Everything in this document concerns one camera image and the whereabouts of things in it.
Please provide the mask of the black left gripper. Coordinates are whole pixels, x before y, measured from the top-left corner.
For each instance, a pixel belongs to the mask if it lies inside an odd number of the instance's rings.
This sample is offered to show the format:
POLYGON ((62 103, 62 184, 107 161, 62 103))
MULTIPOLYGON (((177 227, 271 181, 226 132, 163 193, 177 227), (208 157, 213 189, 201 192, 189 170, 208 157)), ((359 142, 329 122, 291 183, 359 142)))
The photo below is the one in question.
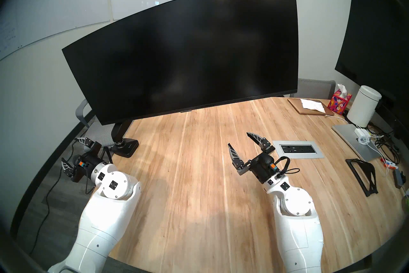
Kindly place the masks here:
POLYGON ((79 182, 83 176, 91 180, 94 169, 102 162, 102 159, 98 157, 101 144, 92 141, 88 137, 79 137, 75 138, 75 140, 82 144, 88 151, 82 155, 73 155, 71 160, 72 166, 66 159, 61 158, 63 173, 70 178, 72 182, 79 182))

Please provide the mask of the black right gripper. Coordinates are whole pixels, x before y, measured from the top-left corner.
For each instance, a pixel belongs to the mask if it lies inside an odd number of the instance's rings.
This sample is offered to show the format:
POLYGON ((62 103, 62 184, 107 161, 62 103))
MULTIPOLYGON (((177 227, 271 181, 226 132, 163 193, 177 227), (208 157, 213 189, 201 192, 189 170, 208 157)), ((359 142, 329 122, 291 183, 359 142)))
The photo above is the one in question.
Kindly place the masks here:
MULTIPOLYGON (((265 137, 251 132, 247 132, 247 136, 260 147, 262 152, 271 153, 275 151, 275 147, 265 137)), ((230 143, 228 143, 228 149, 232 164, 239 175, 243 175, 248 172, 251 166, 251 172, 253 175, 261 184, 264 184, 271 177, 281 172, 276 166, 274 160, 247 160, 244 162, 230 143)))

